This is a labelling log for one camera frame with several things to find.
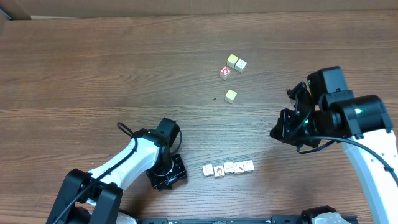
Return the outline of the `white number two block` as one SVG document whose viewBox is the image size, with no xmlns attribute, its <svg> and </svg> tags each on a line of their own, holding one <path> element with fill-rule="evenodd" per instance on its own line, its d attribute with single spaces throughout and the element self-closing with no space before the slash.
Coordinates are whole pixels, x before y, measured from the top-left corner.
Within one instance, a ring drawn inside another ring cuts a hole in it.
<svg viewBox="0 0 398 224">
<path fill-rule="evenodd" d="M 211 164 L 204 165 L 202 167 L 203 175 L 205 177 L 211 176 L 214 174 L 213 166 Z"/>
</svg>

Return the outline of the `acorn picture block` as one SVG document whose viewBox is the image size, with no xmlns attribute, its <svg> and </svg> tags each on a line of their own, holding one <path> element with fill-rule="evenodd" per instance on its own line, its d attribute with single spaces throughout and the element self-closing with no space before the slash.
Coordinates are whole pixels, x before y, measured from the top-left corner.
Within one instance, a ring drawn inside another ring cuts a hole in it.
<svg viewBox="0 0 398 224">
<path fill-rule="evenodd" d="M 224 166 L 214 166 L 213 167 L 213 172 L 214 172 L 214 176 L 215 178 L 219 178 L 219 177 L 224 177 L 225 176 L 225 171 L 224 171 Z"/>
</svg>

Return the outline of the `white W letter block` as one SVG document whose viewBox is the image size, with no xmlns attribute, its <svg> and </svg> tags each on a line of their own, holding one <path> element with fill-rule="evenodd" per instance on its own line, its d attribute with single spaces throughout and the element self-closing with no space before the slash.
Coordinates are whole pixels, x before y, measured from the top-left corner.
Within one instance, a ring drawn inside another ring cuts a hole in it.
<svg viewBox="0 0 398 224">
<path fill-rule="evenodd" d="M 234 162 L 225 162 L 223 164 L 225 174 L 234 173 Z"/>
</svg>

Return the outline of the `white block green side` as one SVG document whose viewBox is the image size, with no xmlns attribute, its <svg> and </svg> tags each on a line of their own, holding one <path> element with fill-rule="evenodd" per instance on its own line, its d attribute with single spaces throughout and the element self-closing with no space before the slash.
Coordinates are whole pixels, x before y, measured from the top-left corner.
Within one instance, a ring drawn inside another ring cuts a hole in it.
<svg viewBox="0 0 398 224">
<path fill-rule="evenodd" d="M 254 171 L 254 163 L 252 160 L 244 161 L 243 162 L 244 171 L 245 172 L 252 172 Z"/>
</svg>

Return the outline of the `hammer picture block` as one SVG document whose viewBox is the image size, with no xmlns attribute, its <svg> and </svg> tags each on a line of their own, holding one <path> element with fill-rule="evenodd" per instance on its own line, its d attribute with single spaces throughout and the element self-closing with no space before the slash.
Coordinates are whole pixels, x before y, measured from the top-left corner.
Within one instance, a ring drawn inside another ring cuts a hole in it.
<svg viewBox="0 0 398 224">
<path fill-rule="evenodd" d="M 233 164 L 233 168 L 234 168 L 234 173 L 235 174 L 242 174 L 244 173 L 244 164 L 243 162 L 235 162 Z"/>
</svg>

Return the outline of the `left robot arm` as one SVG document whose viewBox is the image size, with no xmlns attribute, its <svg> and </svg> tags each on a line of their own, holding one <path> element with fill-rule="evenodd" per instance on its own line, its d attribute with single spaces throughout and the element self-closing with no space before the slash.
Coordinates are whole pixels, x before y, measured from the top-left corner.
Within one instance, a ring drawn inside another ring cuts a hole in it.
<svg viewBox="0 0 398 224">
<path fill-rule="evenodd" d="M 155 129 L 132 131 L 118 128 L 130 137 L 129 144 L 108 162 L 88 172 L 71 170 L 64 178 L 47 224 L 118 223 L 138 224 L 140 219 L 121 210 L 124 191 L 145 173 L 153 188 L 170 190 L 186 179 L 187 171 L 172 145 L 182 138 L 179 125 L 163 118 Z"/>
</svg>

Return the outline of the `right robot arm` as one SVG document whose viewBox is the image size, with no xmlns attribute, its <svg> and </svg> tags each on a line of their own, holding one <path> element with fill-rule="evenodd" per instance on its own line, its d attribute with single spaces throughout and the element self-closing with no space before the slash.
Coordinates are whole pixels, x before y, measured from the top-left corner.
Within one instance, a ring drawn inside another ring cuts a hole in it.
<svg viewBox="0 0 398 224">
<path fill-rule="evenodd" d="M 324 68 L 287 90 L 270 136 L 308 153 L 340 144 L 351 161 L 375 223 L 397 223 L 397 144 L 392 120 L 376 95 L 355 97 L 340 67 Z"/>
</svg>

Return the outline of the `yellow letter C block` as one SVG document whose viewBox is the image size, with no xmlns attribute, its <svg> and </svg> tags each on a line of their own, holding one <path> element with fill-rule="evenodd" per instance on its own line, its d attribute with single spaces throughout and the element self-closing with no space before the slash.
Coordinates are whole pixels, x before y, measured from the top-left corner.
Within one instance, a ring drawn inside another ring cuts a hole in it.
<svg viewBox="0 0 398 224">
<path fill-rule="evenodd" d="M 233 103 L 233 101 L 236 98 L 236 96 L 237 96 L 237 93 L 234 90 L 228 90 L 224 99 L 228 103 Z"/>
</svg>

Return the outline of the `white block far right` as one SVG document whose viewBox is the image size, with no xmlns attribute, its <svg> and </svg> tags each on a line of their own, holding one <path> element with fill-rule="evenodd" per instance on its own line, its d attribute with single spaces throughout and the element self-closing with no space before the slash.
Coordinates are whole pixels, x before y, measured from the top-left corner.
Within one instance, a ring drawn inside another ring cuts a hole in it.
<svg viewBox="0 0 398 224">
<path fill-rule="evenodd" d="M 243 73 L 247 66 L 247 62 L 242 60 L 241 58 L 235 63 L 234 69 L 237 70 L 239 73 Z"/>
</svg>

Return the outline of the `red bordered block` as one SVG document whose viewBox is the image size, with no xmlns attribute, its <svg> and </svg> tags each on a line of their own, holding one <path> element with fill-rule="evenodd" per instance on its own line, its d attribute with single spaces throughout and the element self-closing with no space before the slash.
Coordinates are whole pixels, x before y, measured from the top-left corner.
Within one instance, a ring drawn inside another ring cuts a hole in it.
<svg viewBox="0 0 398 224">
<path fill-rule="evenodd" d="M 231 69 L 227 65 L 225 65 L 220 69 L 219 75 L 223 80 L 227 80 L 231 73 Z"/>
</svg>

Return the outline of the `yellow top block far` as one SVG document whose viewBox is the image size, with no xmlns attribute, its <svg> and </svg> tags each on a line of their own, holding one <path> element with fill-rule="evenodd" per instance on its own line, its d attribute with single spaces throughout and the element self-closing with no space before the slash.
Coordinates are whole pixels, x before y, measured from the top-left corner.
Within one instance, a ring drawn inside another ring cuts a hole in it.
<svg viewBox="0 0 398 224">
<path fill-rule="evenodd" d="M 228 59 L 227 59 L 227 66 L 234 68 L 236 65 L 236 62 L 239 60 L 239 57 L 235 56 L 234 54 L 231 54 Z"/>
</svg>

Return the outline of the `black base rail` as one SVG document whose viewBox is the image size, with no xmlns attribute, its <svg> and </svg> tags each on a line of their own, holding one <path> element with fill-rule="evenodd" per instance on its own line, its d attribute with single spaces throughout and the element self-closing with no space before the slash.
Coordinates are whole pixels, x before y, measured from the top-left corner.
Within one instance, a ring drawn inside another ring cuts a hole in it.
<svg viewBox="0 0 398 224">
<path fill-rule="evenodd" d="M 273 215 L 269 218 L 209 218 L 166 219 L 145 218 L 138 224 L 358 224 L 355 215 L 341 216 L 334 208 L 325 205 L 303 210 L 300 215 Z"/>
</svg>

